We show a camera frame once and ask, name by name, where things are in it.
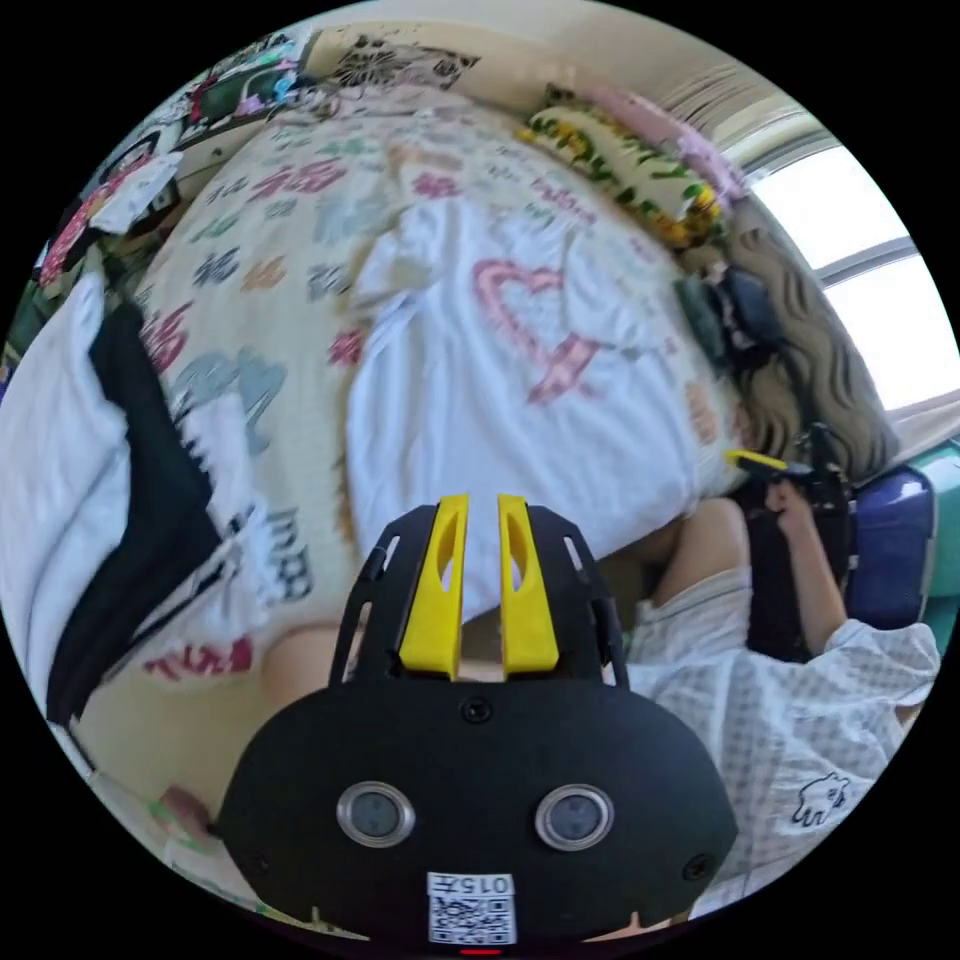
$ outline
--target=black pattern decoration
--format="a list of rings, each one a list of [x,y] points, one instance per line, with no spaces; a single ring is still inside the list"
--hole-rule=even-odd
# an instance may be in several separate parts
[[[449,90],[479,61],[456,50],[396,44],[361,34],[326,79],[345,88],[413,83]]]

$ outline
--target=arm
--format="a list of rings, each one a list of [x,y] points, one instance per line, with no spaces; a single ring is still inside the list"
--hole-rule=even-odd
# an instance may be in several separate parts
[[[804,496],[791,483],[784,482],[770,488],[767,506],[780,515],[780,529],[790,548],[803,637],[807,649],[817,656],[847,622],[843,597]]]

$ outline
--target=bed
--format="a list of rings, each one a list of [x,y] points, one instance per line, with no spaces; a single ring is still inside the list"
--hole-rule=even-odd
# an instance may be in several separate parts
[[[244,398],[285,584],[275,635],[336,622],[362,559],[345,423],[368,325],[350,291],[374,242],[417,204],[463,196],[589,224],[615,282],[657,301],[649,315],[685,398],[697,496],[735,482],[722,453],[742,443],[742,407],[675,302],[679,268],[576,173],[517,142],[517,126],[510,113],[407,84],[370,89],[327,119],[280,117],[210,181],[140,285],[147,343],[171,393],[202,402],[236,386]]]

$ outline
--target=checkered gown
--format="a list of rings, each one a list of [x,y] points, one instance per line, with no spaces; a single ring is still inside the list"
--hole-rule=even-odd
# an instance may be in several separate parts
[[[782,875],[849,815],[903,740],[894,708],[922,702],[939,667],[925,625],[856,620],[809,663],[772,660],[744,646],[749,609],[749,571],[731,571],[642,605],[628,644],[631,688],[700,737],[736,815],[698,914]]]

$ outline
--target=qr code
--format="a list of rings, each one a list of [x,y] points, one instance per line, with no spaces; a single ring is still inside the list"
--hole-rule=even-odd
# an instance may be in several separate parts
[[[513,898],[431,897],[430,940],[482,946],[515,943]]]

